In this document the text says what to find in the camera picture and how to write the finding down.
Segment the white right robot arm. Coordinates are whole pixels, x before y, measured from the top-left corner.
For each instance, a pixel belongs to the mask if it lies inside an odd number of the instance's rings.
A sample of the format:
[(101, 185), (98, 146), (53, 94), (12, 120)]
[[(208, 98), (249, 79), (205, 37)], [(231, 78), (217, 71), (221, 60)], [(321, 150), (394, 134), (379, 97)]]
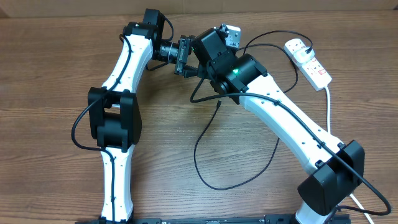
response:
[(199, 60), (198, 76), (209, 80), (215, 98), (229, 97), (254, 113), (273, 130), (299, 160), (308, 177), (299, 187), (303, 200), (293, 223), (328, 223), (343, 208), (342, 201), (361, 184), (365, 152), (313, 122), (277, 86), (252, 55), (236, 56), (240, 31), (222, 25), (191, 41)]

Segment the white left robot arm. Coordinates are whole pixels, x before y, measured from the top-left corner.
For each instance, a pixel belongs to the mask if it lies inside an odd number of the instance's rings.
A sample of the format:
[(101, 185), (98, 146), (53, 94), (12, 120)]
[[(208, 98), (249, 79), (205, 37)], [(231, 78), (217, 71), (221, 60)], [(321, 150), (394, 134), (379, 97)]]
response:
[(139, 142), (142, 119), (137, 102), (137, 87), (150, 60), (160, 66), (175, 65), (175, 74), (197, 75), (195, 67), (187, 65), (193, 36), (182, 36), (177, 43), (163, 39), (164, 24), (169, 20), (156, 9), (146, 9), (142, 22), (130, 22), (119, 36), (121, 54), (109, 78), (101, 87), (90, 88), (88, 106), (76, 118), (71, 139), (76, 140), (76, 128), (89, 116), (91, 136), (96, 140), (94, 151), (101, 153), (104, 165), (104, 204), (95, 223), (132, 223), (131, 197), (132, 153)]

